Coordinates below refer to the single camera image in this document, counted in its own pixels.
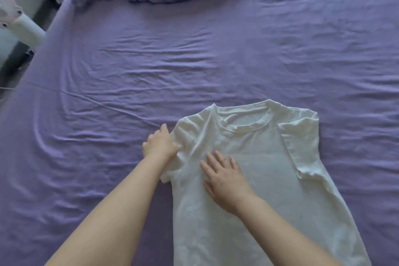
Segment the bed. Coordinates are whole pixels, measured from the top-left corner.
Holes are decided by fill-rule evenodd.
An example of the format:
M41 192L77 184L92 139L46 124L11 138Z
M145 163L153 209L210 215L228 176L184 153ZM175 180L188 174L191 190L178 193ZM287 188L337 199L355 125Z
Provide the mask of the bed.
M374 266L399 261L398 0L65 0L0 119L0 260L43 265L166 122L271 98L320 117ZM172 265L159 184L134 265Z

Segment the crew neck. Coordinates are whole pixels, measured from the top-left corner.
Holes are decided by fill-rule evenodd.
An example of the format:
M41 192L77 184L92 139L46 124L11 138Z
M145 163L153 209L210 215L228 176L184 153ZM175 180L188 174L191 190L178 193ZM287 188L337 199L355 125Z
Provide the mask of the crew neck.
M227 129L231 132L237 132L237 133L246 133L246 132L251 132L254 130L257 130L259 128L262 128L263 126L267 125L270 120L273 117L273 106L276 105L277 103L274 102L273 100L266 100L262 102L257 102L253 104L247 104L247 105L241 105L241 106L232 106L232 107L220 107L217 106L216 104L212 104L211 109L212 109L212 116L217 122L217 124L224 128ZM261 111L264 110L264 116L253 123L250 124L245 124L245 125L233 125L228 123L226 120L224 120L221 115L233 115L233 114L238 114L238 113L252 113L255 111Z

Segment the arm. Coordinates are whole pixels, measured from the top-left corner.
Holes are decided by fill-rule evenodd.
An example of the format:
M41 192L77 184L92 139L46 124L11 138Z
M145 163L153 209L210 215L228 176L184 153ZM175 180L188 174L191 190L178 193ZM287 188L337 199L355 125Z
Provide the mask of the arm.
M162 171L177 154L166 124L143 143L144 159L84 219L46 266L130 265Z
M201 167L210 182L204 187L227 212L240 218L275 266L341 266L334 257L280 217L250 188L234 158L207 154Z

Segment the white t-shirt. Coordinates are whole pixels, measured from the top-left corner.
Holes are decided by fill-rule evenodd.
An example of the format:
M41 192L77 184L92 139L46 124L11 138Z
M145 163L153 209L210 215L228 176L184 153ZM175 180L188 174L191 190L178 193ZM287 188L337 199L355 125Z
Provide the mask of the white t-shirt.
M272 266L241 221L203 189L199 162L215 149L233 156L258 196L344 265L371 265L320 160L317 113L272 100L213 104L179 120L172 136L179 153L161 180L172 182L175 266Z

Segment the hand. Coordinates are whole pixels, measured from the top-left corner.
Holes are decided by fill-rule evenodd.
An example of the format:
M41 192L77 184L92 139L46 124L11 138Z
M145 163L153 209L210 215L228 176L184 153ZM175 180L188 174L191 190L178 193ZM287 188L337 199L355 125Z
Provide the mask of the hand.
M248 196L256 196L255 192L233 157L230 163L218 151L215 157L210 153L206 157L207 162L201 161L201 167L210 181L203 182L207 193L221 208L237 216L240 203Z
M144 142L142 147L144 158L154 155L169 162L177 155L177 146L172 142L166 124L162 124L160 130L149 135L147 142Z

